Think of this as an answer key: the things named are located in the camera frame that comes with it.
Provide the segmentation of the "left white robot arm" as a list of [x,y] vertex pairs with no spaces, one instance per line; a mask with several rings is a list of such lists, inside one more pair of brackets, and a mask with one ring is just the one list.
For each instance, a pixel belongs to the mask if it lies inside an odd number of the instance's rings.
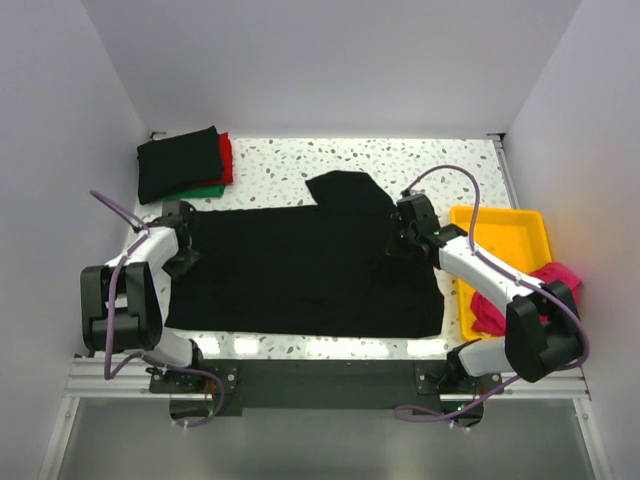
[[145,221],[97,191],[92,195],[129,223],[135,237],[115,258],[81,272],[85,346],[104,354],[107,380],[140,358],[173,367],[171,378],[183,391],[200,390],[207,380],[200,349],[166,325],[172,284],[199,260],[192,246],[196,209],[170,200],[160,216]]

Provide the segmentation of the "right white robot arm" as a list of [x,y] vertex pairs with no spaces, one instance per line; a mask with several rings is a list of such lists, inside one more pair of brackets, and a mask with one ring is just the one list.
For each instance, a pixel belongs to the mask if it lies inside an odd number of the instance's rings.
[[534,383],[587,359],[589,342],[565,283],[526,275],[480,247],[471,232],[442,226],[424,194],[405,191],[392,219],[391,254],[463,280],[506,320],[502,337],[469,341],[447,354],[445,379],[452,390],[469,392],[481,376],[501,372]]

